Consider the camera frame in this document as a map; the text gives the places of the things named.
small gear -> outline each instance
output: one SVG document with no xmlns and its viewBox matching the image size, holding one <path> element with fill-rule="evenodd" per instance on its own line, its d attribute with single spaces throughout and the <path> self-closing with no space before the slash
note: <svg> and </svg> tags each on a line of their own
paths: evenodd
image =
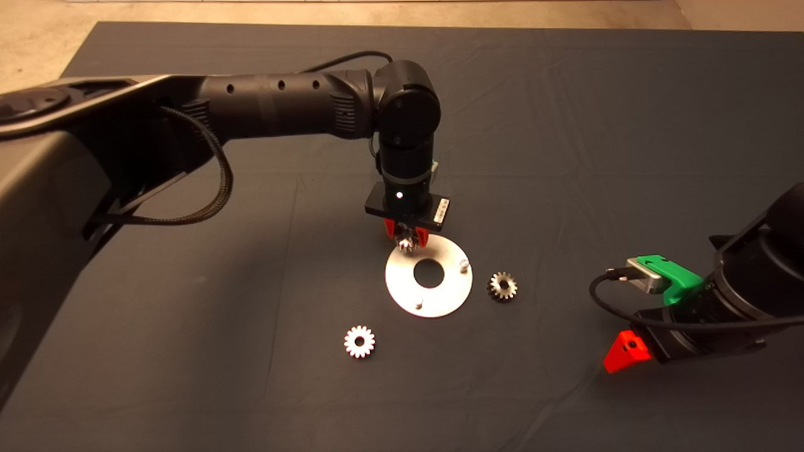
<svg viewBox="0 0 804 452">
<path fill-rule="evenodd" d="M 360 325 L 347 331 L 347 335 L 343 340 L 343 346 L 353 358 L 365 358 L 374 350 L 374 334 L 371 333 L 370 329 Z"/>
<path fill-rule="evenodd" d="M 498 302 L 509 302 L 516 296 L 516 281 L 510 273 L 498 272 L 489 280 L 489 295 Z"/>
</svg>

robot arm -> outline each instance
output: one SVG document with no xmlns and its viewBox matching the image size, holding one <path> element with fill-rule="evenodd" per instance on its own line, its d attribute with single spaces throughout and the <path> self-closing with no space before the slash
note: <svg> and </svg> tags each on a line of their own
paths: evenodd
<svg viewBox="0 0 804 452">
<path fill-rule="evenodd" d="M 710 241 L 717 251 L 706 277 L 664 257 L 643 256 L 593 282 L 593 300 L 630 322 L 604 361 L 609 372 L 651 357 L 664 364 L 758 351 L 764 337 L 804 324 L 804 183 L 738 234 Z M 597 295 L 597 284 L 605 280 L 663 294 L 665 306 L 627 314 Z"/>
<path fill-rule="evenodd" d="M 424 233 L 424 245 L 449 203 L 429 191 L 440 119 L 425 70 L 410 61 L 374 75 L 62 79 L 0 96 L 0 408 L 80 271 L 123 224 L 187 224 L 218 212 L 232 187 L 221 144 L 378 134 L 383 182 L 366 212 L 386 219 L 397 240 Z M 205 215 L 133 216 L 213 157 L 221 192 Z"/>
</svg>

table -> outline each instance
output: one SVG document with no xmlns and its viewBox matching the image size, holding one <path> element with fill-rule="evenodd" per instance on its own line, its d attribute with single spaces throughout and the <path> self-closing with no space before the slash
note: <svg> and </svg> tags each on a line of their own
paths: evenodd
<svg viewBox="0 0 804 452">
<path fill-rule="evenodd" d="M 639 254 L 707 273 L 707 237 L 801 178 L 804 35 L 99 23 L 64 75 L 290 72 L 364 48 L 422 64 L 441 99 L 433 190 L 472 262 L 464 306 L 422 319 L 390 299 L 366 143 L 233 142 L 219 216 L 124 228 L 83 272 L 0 450 L 800 447 L 804 331 L 610 376 L 626 325 L 586 287 Z M 190 212 L 217 177 L 212 162 L 141 213 Z M 520 287 L 506 305 L 483 287 L 502 270 Z M 342 344 L 356 324 L 377 334 L 362 362 Z"/>
</svg>

